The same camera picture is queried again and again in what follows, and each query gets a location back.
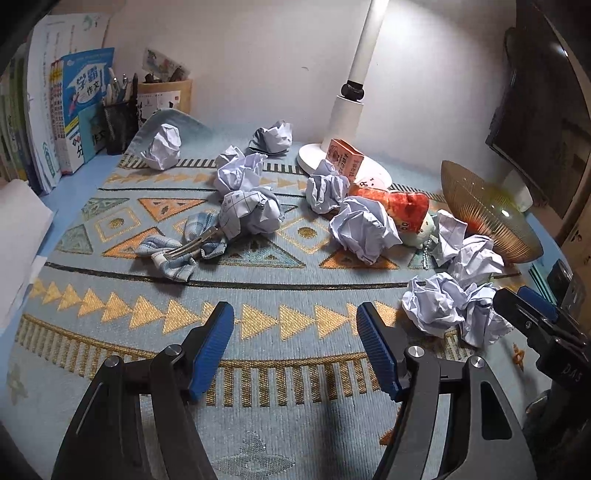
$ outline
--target amber glass dish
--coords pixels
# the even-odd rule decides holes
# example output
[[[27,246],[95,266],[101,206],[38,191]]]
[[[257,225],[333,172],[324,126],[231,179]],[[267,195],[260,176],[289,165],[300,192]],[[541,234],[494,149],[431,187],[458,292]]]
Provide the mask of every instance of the amber glass dish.
[[[506,194],[457,163],[441,162],[441,187],[452,214],[469,233],[493,239],[493,250],[513,263],[543,255],[540,240]]]

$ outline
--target pen holder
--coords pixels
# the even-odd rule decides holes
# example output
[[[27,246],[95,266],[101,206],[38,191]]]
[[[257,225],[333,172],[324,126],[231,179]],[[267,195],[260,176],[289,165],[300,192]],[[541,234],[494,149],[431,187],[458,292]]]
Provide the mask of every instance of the pen holder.
[[[128,147],[138,132],[138,119],[135,104],[132,102],[114,103],[104,108],[107,125],[107,153],[120,155]]]

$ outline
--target orange box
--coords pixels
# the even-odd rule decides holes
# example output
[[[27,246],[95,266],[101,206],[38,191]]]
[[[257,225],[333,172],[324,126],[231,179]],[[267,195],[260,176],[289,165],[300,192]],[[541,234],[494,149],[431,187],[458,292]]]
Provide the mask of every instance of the orange box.
[[[351,147],[346,141],[333,138],[330,141],[329,150],[326,153],[326,159],[331,162],[336,170],[353,183],[361,162],[365,156]]]

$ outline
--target workbook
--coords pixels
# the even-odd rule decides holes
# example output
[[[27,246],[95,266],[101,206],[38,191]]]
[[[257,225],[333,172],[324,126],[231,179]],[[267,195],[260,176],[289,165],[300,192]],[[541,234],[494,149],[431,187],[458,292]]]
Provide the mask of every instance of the workbook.
[[[85,162],[79,113],[105,96],[114,51],[101,48],[72,53],[54,66],[50,105],[55,109],[52,122],[62,173],[74,173]]]

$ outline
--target white wall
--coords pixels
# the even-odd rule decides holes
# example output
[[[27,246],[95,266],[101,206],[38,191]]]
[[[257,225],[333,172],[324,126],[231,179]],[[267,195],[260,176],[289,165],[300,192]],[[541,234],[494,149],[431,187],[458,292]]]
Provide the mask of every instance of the white wall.
[[[83,2],[89,5],[97,3]],[[81,8],[64,0],[59,11]],[[150,46],[191,70],[191,114],[249,134],[280,118],[320,141],[347,79],[369,0],[101,0],[119,74]],[[391,0],[365,84],[356,145],[439,174],[453,160],[487,179],[508,166],[484,143],[502,95],[515,0]]]

